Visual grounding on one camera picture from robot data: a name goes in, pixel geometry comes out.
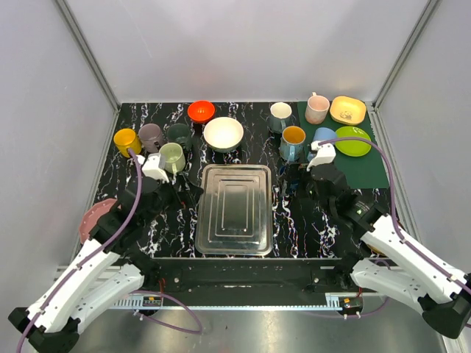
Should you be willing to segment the blue butterfly mug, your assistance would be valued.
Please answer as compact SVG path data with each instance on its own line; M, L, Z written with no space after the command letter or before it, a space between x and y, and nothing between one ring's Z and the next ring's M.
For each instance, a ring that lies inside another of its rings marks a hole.
M280 156L288 163L297 161L303 152L305 139L306 133L301 127L286 127L280 139Z

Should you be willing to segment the mauve grey mug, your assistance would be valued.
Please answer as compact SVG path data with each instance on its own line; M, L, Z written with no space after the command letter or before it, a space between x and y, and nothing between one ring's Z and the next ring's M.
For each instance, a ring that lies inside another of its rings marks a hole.
M150 153L158 153L165 143L163 131L157 124L145 124L138 132L143 147Z

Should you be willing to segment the grey blue faceted mug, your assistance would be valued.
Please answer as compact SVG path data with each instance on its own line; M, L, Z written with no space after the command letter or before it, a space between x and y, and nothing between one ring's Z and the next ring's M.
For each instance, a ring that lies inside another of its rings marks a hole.
M271 132L281 134L290 125L292 108L284 102L276 102L270 106L268 126Z

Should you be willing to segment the light green mug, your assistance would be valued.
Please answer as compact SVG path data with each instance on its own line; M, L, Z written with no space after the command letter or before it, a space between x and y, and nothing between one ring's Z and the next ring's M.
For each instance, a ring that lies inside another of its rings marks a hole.
M169 173L178 174L185 168L185 155L180 144L166 143L160 148L160 154Z

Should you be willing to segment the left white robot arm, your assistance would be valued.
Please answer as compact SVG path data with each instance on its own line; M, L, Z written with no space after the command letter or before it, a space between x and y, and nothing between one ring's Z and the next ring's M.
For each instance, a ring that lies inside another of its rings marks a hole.
M82 220L88 238L59 279L29 307L8 319L21 333L17 351L69 352L85 328L123 296L164 287L160 264L135 249L155 216L182 207L174 186L138 176L117 199L93 206Z

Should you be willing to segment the dark green mug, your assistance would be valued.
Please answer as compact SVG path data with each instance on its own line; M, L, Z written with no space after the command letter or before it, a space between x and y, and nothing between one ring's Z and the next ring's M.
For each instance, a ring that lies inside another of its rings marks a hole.
M167 129L167 141L178 143L185 151L192 148L192 132L190 126L186 124L173 124Z

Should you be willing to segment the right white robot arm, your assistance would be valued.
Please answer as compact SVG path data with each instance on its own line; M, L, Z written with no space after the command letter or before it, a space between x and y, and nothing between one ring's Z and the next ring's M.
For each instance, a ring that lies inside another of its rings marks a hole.
M400 271L389 270L355 253L329 270L326 284L342 291L354 287L388 296L417 311L432 329L457 338L470 320L470 275L443 262L413 239L397 217L347 184L334 164L278 172L280 188L318 203L352 239L388 257Z

